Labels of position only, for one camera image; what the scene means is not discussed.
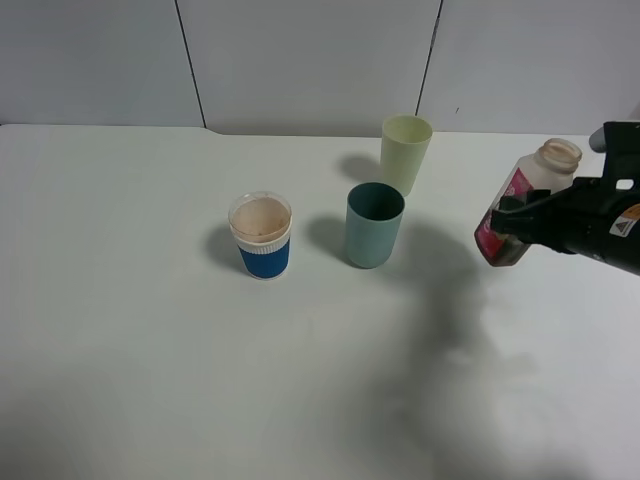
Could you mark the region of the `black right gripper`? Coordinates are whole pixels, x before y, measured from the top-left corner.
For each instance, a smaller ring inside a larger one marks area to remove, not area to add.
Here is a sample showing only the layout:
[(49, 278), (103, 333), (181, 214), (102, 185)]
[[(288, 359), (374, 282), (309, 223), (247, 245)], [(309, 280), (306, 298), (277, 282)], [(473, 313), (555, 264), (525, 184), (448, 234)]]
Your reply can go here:
[(580, 255), (639, 273), (639, 187), (581, 178), (552, 193), (537, 189), (503, 196), (491, 211), (491, 229), (520, 242)]

